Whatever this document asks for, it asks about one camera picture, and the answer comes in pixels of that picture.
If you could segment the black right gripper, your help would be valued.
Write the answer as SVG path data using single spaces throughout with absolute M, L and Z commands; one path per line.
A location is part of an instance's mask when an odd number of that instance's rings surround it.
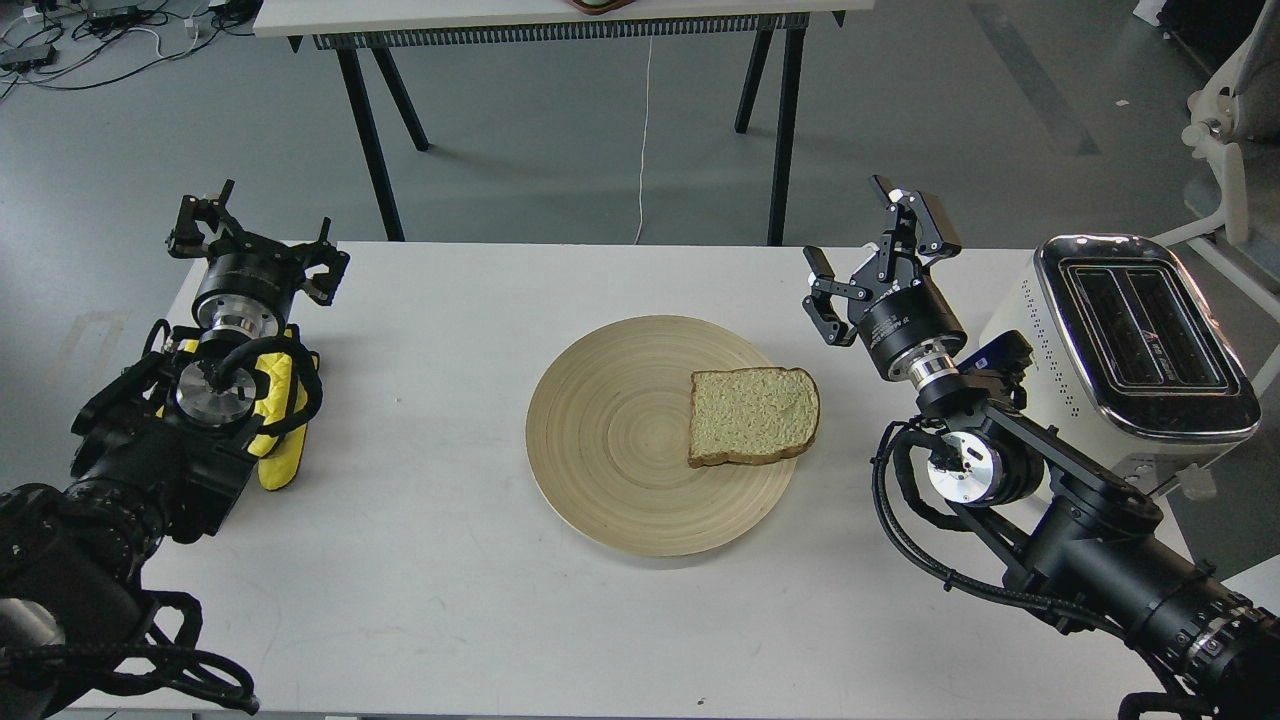
M 902 357 L 919 345 L 938 341 L 956 355 L 968 334 L 919 258 L 955 258 L 963 243 L 942 201 L 933 193 L 895 187 L 886 176 L 873 176 L 872 187 L 886 210 L 886 228 L 876 255 L 851 275 L 836 281 L 824 251 L 804 246 L 810 268 L 809 295 L 803 300 L 823 341 L 849 347 L 856 334 L 886 380 L 902 380 Z M 832 297 L 850 299 L 841 319 Z

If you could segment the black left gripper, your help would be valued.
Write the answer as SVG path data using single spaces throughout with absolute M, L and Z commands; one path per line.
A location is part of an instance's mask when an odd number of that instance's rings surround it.
M 198 328 L 278 336 L 300 290 L 319 306 L 333 305 L 349 255 L 329 240 L 332 218 L 323 218 L 316 240 L 292 246 L 246 233 L 227 210 L 234 186 L 227 179 L 216 195 L 186 195 L 166 251 L 174 259 L 207 260 L 192 305 Z

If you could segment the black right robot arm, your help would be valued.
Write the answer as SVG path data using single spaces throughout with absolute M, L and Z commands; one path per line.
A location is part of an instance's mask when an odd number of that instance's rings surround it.
M 891 544 L 946 591 L 1119 638 L 1161 685 L 1128 694 L 1120 719 L 1275 719 L 1276 615 L 1161 542 L 1149 495 L 1025 415 L 1043 336 L 1132 436 L 1244 439 L 1256 397 L 1181 264 L 1132 234 L 1052 238 L 1032 264 L 1044 309 L 960 359 L 966 333 L 931 274 L 961 250 L 940 201 L 870 181 L 886 210 L 873 256 L 840 281 L 805 247 L 803 305 L 826 343 L 860 340 L 884 380 L 916 392 L 872 459 Z

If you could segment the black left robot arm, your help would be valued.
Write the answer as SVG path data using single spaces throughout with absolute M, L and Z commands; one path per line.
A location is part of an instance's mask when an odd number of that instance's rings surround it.
M 186 196 L 166 249 L 202 259 L 193 325 L 157 320 L 140 360 L 77 414 L 65 489 L 3 495 L 3 716 L 46 719 L 91 691 L 169 689 L 255 714 L 253 679 L 200 650 L 200 602 L 147 591 L 164 541 L 214 536 L 252 479 L 296 474 L 323 406 L 317 355 L 289 313 L 328 306 L 349 255 L 328 237 L 283 243 L 229 211 L 233 182 Z

